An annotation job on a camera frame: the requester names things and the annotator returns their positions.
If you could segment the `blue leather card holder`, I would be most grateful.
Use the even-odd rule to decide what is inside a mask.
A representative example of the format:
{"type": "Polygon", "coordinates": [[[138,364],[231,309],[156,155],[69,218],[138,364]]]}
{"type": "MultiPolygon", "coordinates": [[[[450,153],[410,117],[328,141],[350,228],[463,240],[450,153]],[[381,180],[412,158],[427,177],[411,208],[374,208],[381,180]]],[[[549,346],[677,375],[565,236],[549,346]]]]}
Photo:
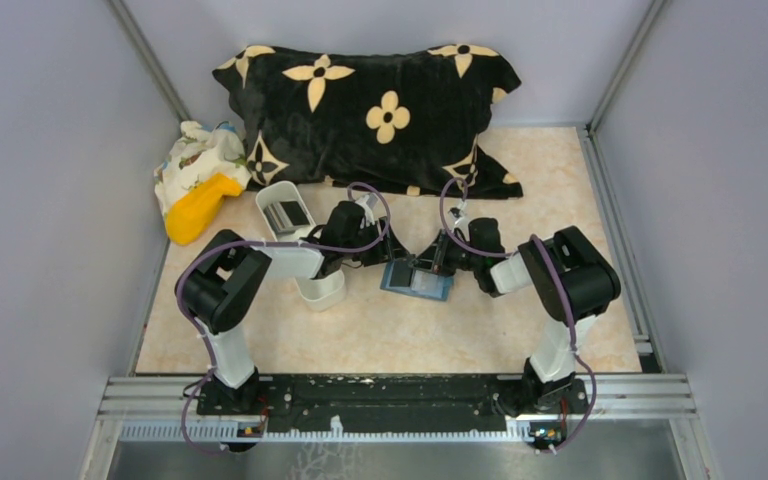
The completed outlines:
{"type": "Polygon", "coordinates": [[[380,289],[426,300],[445,302],[454,285],[454,277],[428,273],[410,266],[407,260],[389,262],[380,289]]]}

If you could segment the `white oblong plastic tray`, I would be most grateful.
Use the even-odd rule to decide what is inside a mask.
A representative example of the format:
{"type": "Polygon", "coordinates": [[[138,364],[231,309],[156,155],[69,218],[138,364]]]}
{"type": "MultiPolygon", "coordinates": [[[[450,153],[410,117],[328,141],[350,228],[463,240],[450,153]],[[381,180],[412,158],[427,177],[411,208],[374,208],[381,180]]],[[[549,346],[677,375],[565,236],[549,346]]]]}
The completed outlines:
{"type": "Polygon", "coordinates": [[[303,250],[297,243],[310,234],[316,222],[295,184],[280,181],[264,188],[255,196],[255,203],[275,242],[288,242],[292,248],[266,247],[262,249],[272,257],[268,278],[293,278],[300,297],[315,312],[325,311],[347,295],[344,273],[317,277],[314,254],[318,250],[303,250]]]}

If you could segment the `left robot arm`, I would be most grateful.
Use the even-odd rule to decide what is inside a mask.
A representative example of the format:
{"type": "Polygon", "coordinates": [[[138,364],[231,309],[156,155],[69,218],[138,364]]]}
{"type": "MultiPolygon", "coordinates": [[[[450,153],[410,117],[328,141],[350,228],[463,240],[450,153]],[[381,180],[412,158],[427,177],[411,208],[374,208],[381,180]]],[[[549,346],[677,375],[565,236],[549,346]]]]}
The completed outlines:
{"type": "Polygon", "coordinates": [[[284,241],[246,240],[232,230],[220,231],[180,275],[175,296],[203,338],[209,377],[239,390],[257,374],[243,320],[265,280],[323,280],[346,261],[375,266],[408,255],[389,216],[371,220],[360,204],[341,201],[326,223],[284,241]]]}

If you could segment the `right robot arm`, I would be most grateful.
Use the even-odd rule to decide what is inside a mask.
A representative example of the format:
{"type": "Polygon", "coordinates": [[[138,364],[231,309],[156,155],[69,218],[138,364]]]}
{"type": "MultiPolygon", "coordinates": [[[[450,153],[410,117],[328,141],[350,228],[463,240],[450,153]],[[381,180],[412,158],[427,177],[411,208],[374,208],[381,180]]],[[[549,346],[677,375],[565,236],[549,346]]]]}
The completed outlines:
{"type": "Polygon", "coordinates": [[[498,221],[477,218],[465,233],[442,228],[410,265],[443,277],[470,272],[479,289],[493,298],[534,288],[549,320],[523,377],[538,386],[574,378],[586,331],[621,293],[616,271],[576,226],[547,240],[533,235],[507,253],[498,221]]]}

